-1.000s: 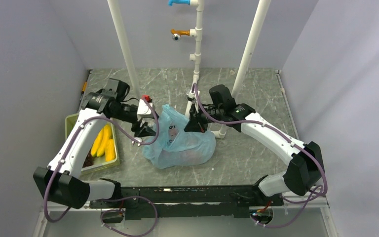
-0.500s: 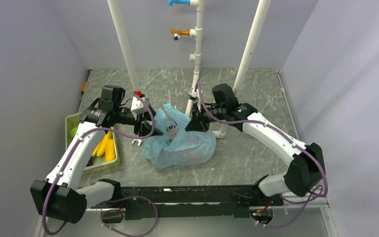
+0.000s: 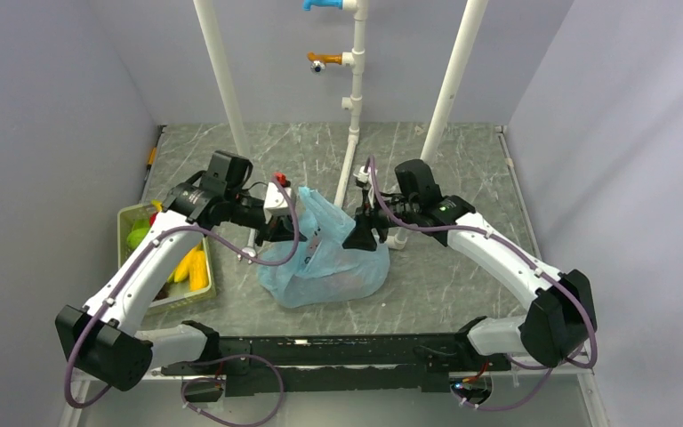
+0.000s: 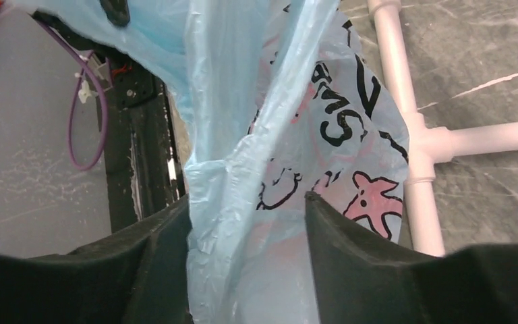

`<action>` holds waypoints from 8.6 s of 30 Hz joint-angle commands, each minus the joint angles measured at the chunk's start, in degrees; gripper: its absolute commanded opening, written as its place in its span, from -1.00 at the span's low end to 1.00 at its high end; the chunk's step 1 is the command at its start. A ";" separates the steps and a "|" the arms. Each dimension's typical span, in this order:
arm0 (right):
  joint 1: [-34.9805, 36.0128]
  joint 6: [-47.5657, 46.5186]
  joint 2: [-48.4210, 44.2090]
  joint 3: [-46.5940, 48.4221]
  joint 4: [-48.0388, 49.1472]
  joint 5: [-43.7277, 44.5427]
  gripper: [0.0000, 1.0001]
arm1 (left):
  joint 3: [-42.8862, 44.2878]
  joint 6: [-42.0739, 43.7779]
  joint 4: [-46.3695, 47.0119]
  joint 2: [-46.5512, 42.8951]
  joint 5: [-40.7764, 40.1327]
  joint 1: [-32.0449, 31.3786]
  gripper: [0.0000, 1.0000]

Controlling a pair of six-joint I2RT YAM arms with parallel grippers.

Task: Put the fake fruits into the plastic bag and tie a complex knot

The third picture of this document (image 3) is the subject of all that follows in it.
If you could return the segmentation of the light blue plastic bag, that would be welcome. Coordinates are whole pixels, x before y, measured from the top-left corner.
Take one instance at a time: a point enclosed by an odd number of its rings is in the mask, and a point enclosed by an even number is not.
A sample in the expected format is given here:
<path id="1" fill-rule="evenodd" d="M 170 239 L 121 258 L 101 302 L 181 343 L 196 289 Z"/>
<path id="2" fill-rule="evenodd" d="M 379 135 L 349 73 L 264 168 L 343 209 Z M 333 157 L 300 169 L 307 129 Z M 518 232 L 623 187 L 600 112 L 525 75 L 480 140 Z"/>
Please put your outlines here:
<path id="1" fill-rule="evenodd" d="M 298 197 L 304 206 L 299 228 L 307 239 L 289 262 L 260 265 L 260 285 L 286 308 L 346 302 L 378 291 L 390 270 L 389 248 L 378 244 L 373 252 L 344 249 L 353 218 L 314 189 L 301 186 Z"/>

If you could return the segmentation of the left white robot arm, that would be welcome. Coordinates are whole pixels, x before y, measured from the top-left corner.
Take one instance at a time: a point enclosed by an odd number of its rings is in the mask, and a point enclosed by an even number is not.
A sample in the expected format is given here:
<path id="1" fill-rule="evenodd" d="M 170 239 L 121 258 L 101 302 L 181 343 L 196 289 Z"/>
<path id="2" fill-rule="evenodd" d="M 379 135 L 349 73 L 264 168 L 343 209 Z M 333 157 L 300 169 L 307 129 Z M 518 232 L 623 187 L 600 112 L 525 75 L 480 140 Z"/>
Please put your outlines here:
<path id="1" fill-rule="evenodd" d="M 263 198 L 245 185 L 253 164 L 236 154 L 217 150 L 205 170 L 173 187 L 142 242 L 115 275 L 81 307 L 63 307 L 55 319 L 67 359 L 64 391 L 72 394 L 76 369 L 128 391 L 152 368 L 187 363 L 194 371 L 213 371 L 221 358 L 220 335 L 195 321 L 166 329 L 143 331 L 141 322 L 165 281 L 185 255 L 209 236 L 256 264 L 278 261 L 251 256 L 213 232 L 224 222 L 254 230 L 255 243 L 291 242 L 296 252 L 304 236 L 299 231 L 292 183 L 281 173 L 269 180 Z"/>

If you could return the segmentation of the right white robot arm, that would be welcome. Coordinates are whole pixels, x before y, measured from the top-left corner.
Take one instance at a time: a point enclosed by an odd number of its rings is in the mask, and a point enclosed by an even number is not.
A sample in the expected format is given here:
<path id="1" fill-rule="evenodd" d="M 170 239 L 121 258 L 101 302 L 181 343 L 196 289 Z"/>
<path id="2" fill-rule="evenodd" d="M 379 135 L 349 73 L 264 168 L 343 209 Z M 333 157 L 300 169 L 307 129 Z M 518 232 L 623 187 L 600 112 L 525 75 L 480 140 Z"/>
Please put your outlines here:
<path id="1" fill-rule="evenodd" d="M 391 228 L 434 238 L 473 260 L 518 300 L 525 315 L 475 318 L 457 333 L 454 356 L 475 369 L 494 355 L 526 354 L 538 366 L 563 363 L 590 369 L 599 358 L 591 283 L 579 270 L 564 272 L 543 262 L 489 224 L 474 205 L 446 196 L 421 159 L 395 169 L 398 192 L 380 190 L 374 157 L 355 176 L 363 193 L 345 249 L 372 252 Z"/>

